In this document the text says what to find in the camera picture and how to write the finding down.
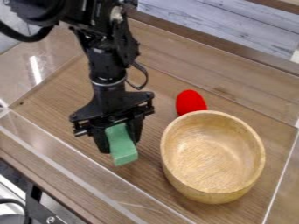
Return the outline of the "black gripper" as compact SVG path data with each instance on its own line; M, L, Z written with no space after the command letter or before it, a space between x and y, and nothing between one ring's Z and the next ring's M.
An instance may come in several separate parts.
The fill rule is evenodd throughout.
M154 92L107 93L94 95L90 103L70 115L74 135L93 135L99 151L110 153L110 143L105 128L126 123L130 137L141 141L143 120L155 112Z

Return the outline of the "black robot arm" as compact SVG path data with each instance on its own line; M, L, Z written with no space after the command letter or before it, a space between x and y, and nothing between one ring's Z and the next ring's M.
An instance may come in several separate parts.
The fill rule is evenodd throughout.
M129 91L127 69L146 69L137 63L141 43L130 31L127 6L137 0L6 0L6 5L28 24L40 27L32 36L0 22L0 32L22 42L38 42L60 23L70 26L89 58L94 96L70 115L74 134L89 135L99 150L110 154L109 128L125 124L134 142L141 141L143 121L155 112L155 94L138 86Z

